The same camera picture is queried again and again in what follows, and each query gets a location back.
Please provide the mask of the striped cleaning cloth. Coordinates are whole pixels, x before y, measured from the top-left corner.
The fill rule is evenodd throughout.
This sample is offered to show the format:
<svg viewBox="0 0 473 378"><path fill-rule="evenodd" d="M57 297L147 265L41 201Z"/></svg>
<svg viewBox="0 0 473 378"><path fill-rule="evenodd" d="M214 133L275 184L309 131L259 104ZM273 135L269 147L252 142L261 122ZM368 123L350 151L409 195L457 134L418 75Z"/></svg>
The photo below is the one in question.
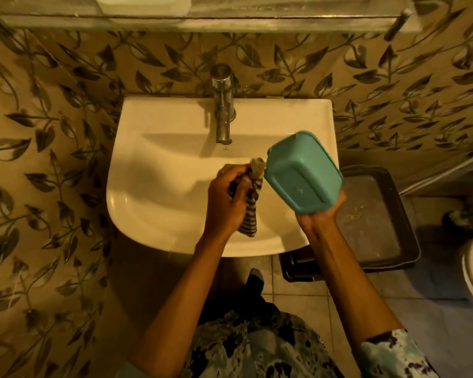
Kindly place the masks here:
<svg viewBox="0 0 473 378"><path fill-rule="evenodd" d="M238 231L248 237L255 237L257 233L256 203L263 186L266 161L262 158L252 158L250 167L246 170L252 181L252 186L246 194L246 214Z"/></svg>

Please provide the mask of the person's right forearm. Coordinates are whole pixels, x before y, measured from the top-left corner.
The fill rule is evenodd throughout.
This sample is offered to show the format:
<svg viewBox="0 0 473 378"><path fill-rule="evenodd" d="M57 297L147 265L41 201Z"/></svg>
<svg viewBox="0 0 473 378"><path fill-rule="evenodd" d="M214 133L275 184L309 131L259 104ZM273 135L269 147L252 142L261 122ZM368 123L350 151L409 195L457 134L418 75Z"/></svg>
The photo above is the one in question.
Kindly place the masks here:
<svg viewBox="0 0 473 378"><path fill-rule="evenodd" d="M322 235L307 238L353 348L404 328L359 265L337 225Z"/></svg>

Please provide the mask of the white ceramic washbasin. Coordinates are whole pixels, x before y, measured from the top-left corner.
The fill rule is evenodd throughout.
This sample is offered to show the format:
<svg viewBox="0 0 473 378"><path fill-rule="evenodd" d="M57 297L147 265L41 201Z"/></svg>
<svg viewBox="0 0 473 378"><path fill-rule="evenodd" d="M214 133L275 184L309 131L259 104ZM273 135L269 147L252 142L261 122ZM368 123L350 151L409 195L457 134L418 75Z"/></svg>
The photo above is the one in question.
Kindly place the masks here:
<svg viewBox="0 0 473 378"><path fill-rule="evenodd" d="M315 134L339 164L330 100L235 99L234 108L232 143L222 145L212 98L125 98L106 193L120 232L150 248L192 254L220 168L266 159L272 145L299 131Z"/></svg>

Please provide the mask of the teal plastic tub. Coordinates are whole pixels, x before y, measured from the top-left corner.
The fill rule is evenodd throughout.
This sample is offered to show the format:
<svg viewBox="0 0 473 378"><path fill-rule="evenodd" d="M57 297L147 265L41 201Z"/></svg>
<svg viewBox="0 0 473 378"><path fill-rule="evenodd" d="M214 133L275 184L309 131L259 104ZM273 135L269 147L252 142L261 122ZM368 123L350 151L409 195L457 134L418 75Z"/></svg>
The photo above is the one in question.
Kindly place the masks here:
<svg viewBox="0 0 473 378"><path fill-rule="evenodd" d="M264 178L300 215L333 208L343 184L338 166L308 131L294 133L268 149Z"/></svg>

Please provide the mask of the toilet brush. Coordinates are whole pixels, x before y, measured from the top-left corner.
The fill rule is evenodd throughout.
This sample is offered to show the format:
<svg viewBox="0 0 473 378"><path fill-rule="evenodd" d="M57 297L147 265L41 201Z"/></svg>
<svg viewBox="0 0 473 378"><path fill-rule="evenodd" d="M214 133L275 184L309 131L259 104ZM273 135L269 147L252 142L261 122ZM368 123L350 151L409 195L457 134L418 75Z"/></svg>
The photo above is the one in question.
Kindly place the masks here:
<svg viewBox="0 0 473 378"><path fill-rule="evenodd" d="M473 206L447 211L442 216L442 228L449 233L473 233Z"/></svg>

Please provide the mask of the dark plastic crate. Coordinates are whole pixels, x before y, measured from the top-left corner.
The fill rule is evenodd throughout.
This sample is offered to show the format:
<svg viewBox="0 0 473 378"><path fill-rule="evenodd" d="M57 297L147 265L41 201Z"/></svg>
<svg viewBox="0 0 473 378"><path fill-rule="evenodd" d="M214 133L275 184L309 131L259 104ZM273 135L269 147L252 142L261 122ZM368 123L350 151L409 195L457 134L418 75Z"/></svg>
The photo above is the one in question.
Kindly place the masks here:
<svg viewBox="0 0 473 378"><path fill-rule="evenodd" d="M336 222L365 273L409 269L421 257L415 231L389 171L382 166L341 169L347 200Z"/></svg>

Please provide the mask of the person's left forearm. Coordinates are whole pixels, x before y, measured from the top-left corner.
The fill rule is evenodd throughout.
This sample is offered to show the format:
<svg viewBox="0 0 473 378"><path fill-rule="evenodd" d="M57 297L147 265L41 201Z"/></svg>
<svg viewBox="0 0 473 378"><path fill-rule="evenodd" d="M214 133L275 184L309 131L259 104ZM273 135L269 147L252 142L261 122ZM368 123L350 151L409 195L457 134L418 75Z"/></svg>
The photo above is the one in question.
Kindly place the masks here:
<svg viewBox="0 0 473 378"><path fill-rule="evenodd" d="M182 277L133 349L130 363L150 378L178 378L232 231L204 231Z"/></svg>

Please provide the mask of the person's left hand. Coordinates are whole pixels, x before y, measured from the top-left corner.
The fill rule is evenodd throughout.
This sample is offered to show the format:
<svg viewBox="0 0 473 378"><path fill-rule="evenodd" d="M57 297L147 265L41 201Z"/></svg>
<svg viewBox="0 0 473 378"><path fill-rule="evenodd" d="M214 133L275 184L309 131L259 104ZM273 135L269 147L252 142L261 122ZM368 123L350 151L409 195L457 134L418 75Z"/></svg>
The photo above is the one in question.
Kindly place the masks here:
<svg viewBox="0 0 473 378"><path fill-rule="evenodd" d="M238 180L231 183L227 192L217 191L217 176L208 188L208 204L203 237L227 242L236 232L246 214L246 194L236 193Z"/></svg>

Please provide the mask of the person's patterned clothing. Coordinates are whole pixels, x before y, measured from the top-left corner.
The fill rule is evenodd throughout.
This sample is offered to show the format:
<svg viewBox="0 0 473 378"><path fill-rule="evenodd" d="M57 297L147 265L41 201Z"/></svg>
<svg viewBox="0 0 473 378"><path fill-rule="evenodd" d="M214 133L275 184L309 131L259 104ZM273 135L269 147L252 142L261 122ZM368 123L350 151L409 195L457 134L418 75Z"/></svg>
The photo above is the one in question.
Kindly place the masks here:
<svg viewBox="0 0 473 378"><path fill-rule="evenodd" d="M179 378L346 378L319 334L303 319L263 299L258 270L243 303L198 321ZM130 362L116 378L150 378Z"/></svg>

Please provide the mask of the mirror shelf ledge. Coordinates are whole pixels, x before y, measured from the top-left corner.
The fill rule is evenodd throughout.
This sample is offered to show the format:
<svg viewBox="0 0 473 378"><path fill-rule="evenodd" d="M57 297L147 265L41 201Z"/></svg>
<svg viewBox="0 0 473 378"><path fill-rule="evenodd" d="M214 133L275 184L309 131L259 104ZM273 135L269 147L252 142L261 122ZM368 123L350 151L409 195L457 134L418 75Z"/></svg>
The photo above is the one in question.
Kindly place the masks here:
<svg viewBox="0 0 473 378"><path fill-rule="evenodd" d="M10 27L176 32L399 31L422 25L413 0L0 0Z"/></svg>

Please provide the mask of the chrome faucet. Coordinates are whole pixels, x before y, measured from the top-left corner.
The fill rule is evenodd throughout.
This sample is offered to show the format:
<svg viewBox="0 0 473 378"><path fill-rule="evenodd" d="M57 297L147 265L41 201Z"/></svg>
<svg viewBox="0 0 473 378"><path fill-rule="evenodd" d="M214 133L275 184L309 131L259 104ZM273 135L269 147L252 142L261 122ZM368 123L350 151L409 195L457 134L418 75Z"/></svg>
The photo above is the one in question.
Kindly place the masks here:
<svg viewBox="0 0 473 378"><path fill-rule="evenodd" d="M214 94L215 140L217 144L230 145L230 124L236 117L233 71L225 63L216 63L210 70L210 81Z"/></svg>

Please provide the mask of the person's right hand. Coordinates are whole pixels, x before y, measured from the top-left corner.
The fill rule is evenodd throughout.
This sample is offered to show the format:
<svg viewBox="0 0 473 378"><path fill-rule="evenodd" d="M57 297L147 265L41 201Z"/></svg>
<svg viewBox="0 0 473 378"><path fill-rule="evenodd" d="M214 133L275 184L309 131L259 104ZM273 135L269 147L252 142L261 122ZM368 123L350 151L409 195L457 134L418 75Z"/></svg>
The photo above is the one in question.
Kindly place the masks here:
<svg viewBox="0 0 473 378"><path fill-rule="evenodd" d="M347 196L343 189L340 190L333 207L313 214L296 214L296 220L307 237L319 236L329 228L336 226L336 216Z"/></svg>

